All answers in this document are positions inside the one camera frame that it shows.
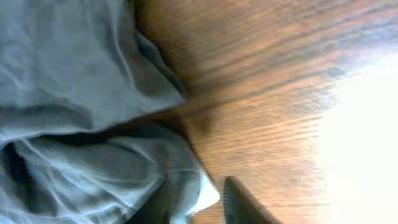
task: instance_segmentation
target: wooden surface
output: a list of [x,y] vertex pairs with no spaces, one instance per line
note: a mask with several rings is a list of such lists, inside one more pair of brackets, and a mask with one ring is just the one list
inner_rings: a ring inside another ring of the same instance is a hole
[[[374,0],[142,0],[136,12],[191,95],[166,116],[219,190],[237,177],[282,223],[396,222],[397,15]],[[194,221],[223,222],[220,203]]]

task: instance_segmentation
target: wood grain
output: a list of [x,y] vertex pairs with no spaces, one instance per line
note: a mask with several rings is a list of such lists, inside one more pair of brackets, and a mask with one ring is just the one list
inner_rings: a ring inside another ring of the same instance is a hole
[[[283,223],[336,223],[320,125],[340,86],[396,54],[397,4],[145,0],[136,19],[190,93],[162,117],[182,120],[218,188],[232,175]],[[222,206],[195,223],[223,223]]]

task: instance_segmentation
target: cloth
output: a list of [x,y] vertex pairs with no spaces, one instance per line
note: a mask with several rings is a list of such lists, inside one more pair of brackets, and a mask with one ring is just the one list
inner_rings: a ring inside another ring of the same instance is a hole
[[0,0],[0,32],[0,223],[186,223],[219,199],[168,129],[77,139],[184,101],[127,1]]

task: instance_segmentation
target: gray fabric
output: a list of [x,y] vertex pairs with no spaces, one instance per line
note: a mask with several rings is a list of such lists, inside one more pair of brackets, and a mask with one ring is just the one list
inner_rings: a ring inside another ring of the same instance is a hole
[[218,200],[167,129],[84,144],[54,137],[183,102],[131,12],[123,0],[0,0],[0,223],[124,223],[144,204],[148,220],[185,223]]

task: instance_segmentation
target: dark blurry object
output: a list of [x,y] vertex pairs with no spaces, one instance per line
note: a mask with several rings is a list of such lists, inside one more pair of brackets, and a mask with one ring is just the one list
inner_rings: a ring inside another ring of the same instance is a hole
[[226,224],[280,224],[234,177],[224,183],[224,215]]

